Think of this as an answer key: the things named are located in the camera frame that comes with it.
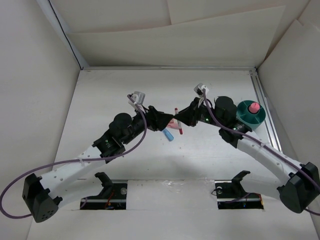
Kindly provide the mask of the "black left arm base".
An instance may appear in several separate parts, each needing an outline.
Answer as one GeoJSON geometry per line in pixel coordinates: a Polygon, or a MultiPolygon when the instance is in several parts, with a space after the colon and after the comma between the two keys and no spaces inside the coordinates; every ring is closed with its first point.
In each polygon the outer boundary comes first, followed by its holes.
{"type": "Polygon", "coordinates": [[[105,172],[94,175],[99,179],[102,190],[97,195],[87,196],[80,201],[80,210],[125,210],[127,208],[127,180],[111,180],[105,172]]]}

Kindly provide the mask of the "red capped white pen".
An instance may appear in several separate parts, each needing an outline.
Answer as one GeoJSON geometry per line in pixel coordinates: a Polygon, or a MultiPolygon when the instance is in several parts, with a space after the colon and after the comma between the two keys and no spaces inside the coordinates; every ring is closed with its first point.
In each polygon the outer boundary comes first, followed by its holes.
{"type": "MultiPolygon", "coordinates": [[[[179,109],[177,107],[174,108],[174,113],[175,113],[175,115],[177,115],[179,113],[179,109]]],[[[179,134],[183,135],[182,124],[179,120],[177,120],[177,125],[178,125],[179,134]]]]}

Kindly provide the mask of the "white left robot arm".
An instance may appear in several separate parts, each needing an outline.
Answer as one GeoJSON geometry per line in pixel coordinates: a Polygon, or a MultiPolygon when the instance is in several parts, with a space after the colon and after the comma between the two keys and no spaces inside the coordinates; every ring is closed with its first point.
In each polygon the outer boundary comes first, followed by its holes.
{"type": "Polygon", "coordinates": [[[136,108],[134,117],[117,114],[108,130],[77,159],[67,160],[50,172],[37,176],[30,173],[24,180],[22,198],[36,223],[51,218],[59,208],[81,198],[107,198],[113,182],[104,172],[94,173],[93,179],[81,178],[89,172],[124,156],[125,145],[147,130],[162,131],[173,119],[172,114],[157,111],[153,106],[136,108]]]}

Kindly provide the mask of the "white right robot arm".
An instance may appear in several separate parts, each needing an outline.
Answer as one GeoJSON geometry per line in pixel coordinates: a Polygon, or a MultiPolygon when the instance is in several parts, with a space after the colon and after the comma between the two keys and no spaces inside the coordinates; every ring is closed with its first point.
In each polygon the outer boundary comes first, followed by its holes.
{"type": "Polygon", "coordinates": [[[292,212],[302,213],[319,196],[317,166],[300,163],[263,143],[249,126],[237,119],[237,106],[231,98],[220,96],[212,106],[208,99],[196,97],[174,117],[190,127],[198,122],[219,127],[219,135],[226,143],[248,154],[277,177],[275,183],[262,182],[256,190],[279,199],[292,212]]]}

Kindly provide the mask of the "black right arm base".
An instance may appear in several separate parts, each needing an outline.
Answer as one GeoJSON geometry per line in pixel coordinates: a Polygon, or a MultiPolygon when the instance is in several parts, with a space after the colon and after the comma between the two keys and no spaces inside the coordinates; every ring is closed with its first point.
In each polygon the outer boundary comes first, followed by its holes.
{"type": "Polygon", "coordinates": [[[246,192],[241,185],[243,178],[250,174],[243,170],[231,180],[215,180],[211,195],[216,196],[219,210],[263,210],[262,196],[258,193],[246,192]]]}

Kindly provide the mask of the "pink rubber eraser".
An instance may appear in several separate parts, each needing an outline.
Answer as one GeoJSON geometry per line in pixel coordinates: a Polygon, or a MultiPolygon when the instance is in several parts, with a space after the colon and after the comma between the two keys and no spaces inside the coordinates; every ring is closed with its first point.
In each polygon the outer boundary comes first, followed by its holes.
{"type": "Polygon", "coordinates": [[[257,103],[257,102],[253,102],[250,104],[250,106],[248,107],[248,111],[251,113],[251,114],[257,114],[260,110],[260,104],[257,103]]]}

